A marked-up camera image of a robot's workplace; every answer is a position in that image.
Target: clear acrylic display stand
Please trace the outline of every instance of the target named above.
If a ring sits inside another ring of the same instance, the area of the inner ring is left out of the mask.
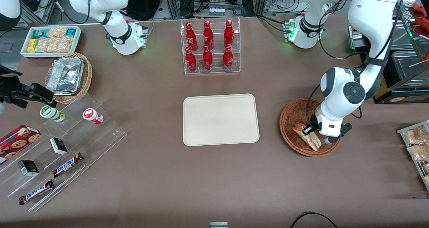
[[[103,115],[104,120],[100,125],[83,119],[83,111],[87,108],[93,108]],[[65,120],[61,123],[46,121],[38,128],[42,137],[35,144],[0,166],[2,190],[8,197],[16,200],[16,205],[19,205],[20,196],[25,196],[52,179],[54,189],[45,191],[22,205],[23,209],[28,211],[40,209],[127,135],[104,111],[101,103],[89,94],[79,97],[61,111],[66,114]],[[54,152],[49,141],[52,137],[61,138],[64,141],[68,150],[67,155]],[[77,153],[81,153],[83,161],[54,178],[52,171]],[[24,176],[17,164],[21,159],[34,161],[40,173],[34,177]]]
[[[227,19],[233,21],[234,29],[234,44],[232,46],[231,52],[234,55],[233,59],[233,68],[231,71],[224,71],[224,31],[226,28]],[[185,48],[187,47],[186,42],[186,28],[185,24],[190,22],[192,24],[192,29],[196,34],[196,43],[198,44],[198,50],[194,51],[193,54],[196,58],[196,72],[190,72],[186,64],[186,52]],[[189,19],[181,21],[180,28],[180,37],[182,41],[182,55],[183,55],[183,66],[185,74],[237,74],[241,71],[241,59],[240,59],[240,19],[239,18],[214,18],[210,19],[210,26],[213,30],[214,35],[214,48],[211,50],[213,54],[213,68],[211,71],[207,71],[204,68],[202,61],[202,54],[204,52],[204,39],[202,33],[204,32],[204,20],[203,19]]]

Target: coca-cola bottle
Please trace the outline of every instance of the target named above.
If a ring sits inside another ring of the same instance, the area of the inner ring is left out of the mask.
[[[213,67],[213,55],[210,52],[210,47],[208,45],[204,46],[204,53],[202,54],[202,59],[204,61],[204,68],[207,71],[210,71]]]
[[[210,21],[204,21],[204,33],[202,33],[202,36],[204,36],[204,45],[208,45],[210,50],[212,50],[215,46],[215,41],[213,38],[213,30],[210,27]]]
[[[225,48],[224,53],[224,70],[231,71],[233,69],[233,58],[234,55],[231,52],[231,46]]]
[[[186,26],[186,42],[188,43],[188,46],[192,48],[192,51],[196,51],[198,50],[198,44],[196,43],[195,31],[193,31],[192,25],[190,22],[187,22],[185,26]]]
[[[233,21],[227,20],[227,27],[224,32],[224,46],[233,46],[234,44],[234,29],[233,29]]]
[[[186,64],[190,72],[196,72],[196,59],[190,47],[185,48],[186,51]]]

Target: snickers bar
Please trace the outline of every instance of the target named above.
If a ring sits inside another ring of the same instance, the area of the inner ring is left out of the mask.
[[[54,188],[54,183],[52,182],[52,180],[49,180],[46,184],[44,184],[41,187],[33,190],[31,193],[28,193],[26,196],[21,196],[19,198],[19,205],[24,205],[26,202],[29,202],[34,197],[42,194],[43,192],[45,192],[48,189],[53,189],[53,188]]]
[[[58,177],[61,173],[66,172],[69,170],[73,165],[77,164],[79,161],[83,160],[83,157],[80,153],[75,155],[72,159],[67,161],[65,164],[58,167],[58,169],[52,171],[54,173],[54,177]]]

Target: wicker basket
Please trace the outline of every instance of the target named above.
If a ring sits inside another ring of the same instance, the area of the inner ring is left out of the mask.
[[[315,131],[316,135],[319,137],[322,142],[322,146],[316,152],[312,150],[306,142],[300,138],[292,127],[294,127],[298,123],[307,124],[307,116],[305,115],[305,106],[307,104],[307,98],[297,99],[291,103],[289,103],[282,111],[280,115],[280,132],[282,133],[283,138],[286,143],[291,146],[296,152],[299,152],[302,155],[310,156],[310,157],[320,157],[330,154],[334,149],[338,147],[340,144],[340,139],[336,141],[332,145],[328,145],[324,143],[325,136],[320,135],[318,131]],[[316,108],[320,105],[320,101],[310,100],[310,104],[308,106],[308,115],[314,114]]]
[[[75,99],[80,97],[81,95],[84,95],[85,93],[87,93],[89,86],[91,85],[91,78],[92,78],[91,63],[89,63],[88,59],[84,55],[79,54],[79,53],[73,53],[73,54],[66,55],[66,56],[60,57],[60,58],[61,59],[67,59],[67,58],[72,58],[72,57],[79,57],[85,61],[85,66],[84,66],[84,70],[83,70],[84,73],[82,75],[80,91],[78,92],[78,94],[76,94],[74,96],[54,96],[54,100],[59,102],[59,103],[64,103],[64,104],[71,103],[72,101],[74,101]],[[48,80],[49,80],[49,77],[51,76],[51,71],[52,71],[53,67],[54,67],[54,64],[52,63],[51,68],[49,68],[48,74],[46,75],[46,78],[45,78],[45,86],[48,84]]]

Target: red and white bottle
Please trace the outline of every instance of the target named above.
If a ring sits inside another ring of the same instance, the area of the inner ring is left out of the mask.
[[[210,47],[208,45],[204,46],[202,60],[204,61],[204,68],[207,71],[211,71],[211,69],[213,68],[213,55],[211,54]]]
[[[204,45],[208,45],[210,50],[212,50],[215,46],[215,40],[213,37],[213,30],[210,27],[210,21],[204,21],[204,32],[202,33],[204,37]]]
[[[186,26],[186,42],[188,43],[188,46],[192,48],[192,51],[197,51],[198,44],[196,43],[195,31],[193,31],[192,25],[190,22],[187,22],[185,26]]]
[[[97,113],[93,108],[86,109],[82,116],[85,120],[91,121],[97,125],[100,125],[104,120],[103,115]]]
[[[190,72],[196,72],[196,59],[190,47],[185,48],[186,51],[186,65]]]
[[[234,55],[231,52],[231,46],[227,46],[224,53],[224,71],[231,71],[233,69],[233,58]]]
[[[233,29],[233,21],[227,20],[227,27],[224,32],[224,46],[233,46],[234,44],[234,29]]]

